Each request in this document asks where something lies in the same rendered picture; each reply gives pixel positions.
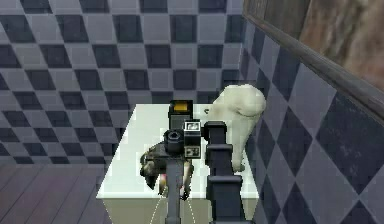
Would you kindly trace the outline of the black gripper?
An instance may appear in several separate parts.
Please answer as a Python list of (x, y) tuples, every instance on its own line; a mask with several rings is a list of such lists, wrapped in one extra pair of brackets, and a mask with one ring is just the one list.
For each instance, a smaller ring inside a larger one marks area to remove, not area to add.
[[(168, 210), (165, 224), (197, 224), (197, 217), (193, 208), (193, 200), (197, 198), (197, 194), (191, 191), (186, 200), (180, 201), (184, 166), (182, 140), (182, 135), (176, 130), (169, 130), (165, 135), (166, 181), (168, 187)], [(155, 224), (159, 207), (163, 201), (164, 197), (160, 196), (152, 212), (149, 224)]]

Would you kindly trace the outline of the paper with mouse painting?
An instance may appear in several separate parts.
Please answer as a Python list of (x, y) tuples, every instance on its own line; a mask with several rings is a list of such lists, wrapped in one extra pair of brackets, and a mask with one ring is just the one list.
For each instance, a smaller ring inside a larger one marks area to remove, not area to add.
[[(159, 153), (164, 151), (164, 144), (158, 143), (150, 147), (140, 157), (140, 175), (145, 179), (147, 186), (154, 189), (156, 183), (159, 183), (158, 194), (168, 196), (166, 160), (158, 158)], [(191, 159), (183, 160), (183, 182), (180, 187), (180, 198), (187, 200), (191, 192), (191, 179), (194, 172), (194, 166)]]

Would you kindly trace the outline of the white table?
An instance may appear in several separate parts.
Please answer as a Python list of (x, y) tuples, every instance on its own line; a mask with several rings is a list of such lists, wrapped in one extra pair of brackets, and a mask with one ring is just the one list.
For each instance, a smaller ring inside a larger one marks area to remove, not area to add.
[[(163, 140), (168, 129), (167, 104), (138, 104), (124, 131), (115, 156), (109, 165), (97, 197), (108, 211), (112, 224), (149, 224), (157, 200), (158, 189), (150, 189), (140, 175), (140, 157)], [(193, 162), (191, 191), (197, 194), (193, 208), (197, 224), (212, 220), (211, 204), (206, 199), (209, 167), (200, 158)], [(165, 224), (168, 201), (159, 207), (155, 224)]]

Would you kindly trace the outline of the black box with yellow top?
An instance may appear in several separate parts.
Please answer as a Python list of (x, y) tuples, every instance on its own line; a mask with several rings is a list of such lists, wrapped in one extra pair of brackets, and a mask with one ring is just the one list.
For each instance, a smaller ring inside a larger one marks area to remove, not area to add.
[(168, 120), (170, 129), (183, 129), (184, 122), (193, 118), (192, 100), (172, 100), (169, 104)]

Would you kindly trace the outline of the dark framed wall picture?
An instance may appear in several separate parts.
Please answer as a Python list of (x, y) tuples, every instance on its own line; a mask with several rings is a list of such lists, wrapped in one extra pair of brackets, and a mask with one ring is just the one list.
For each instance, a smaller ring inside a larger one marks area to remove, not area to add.
[(243, 15), (384, 125), (384, 0), (244, 0)]

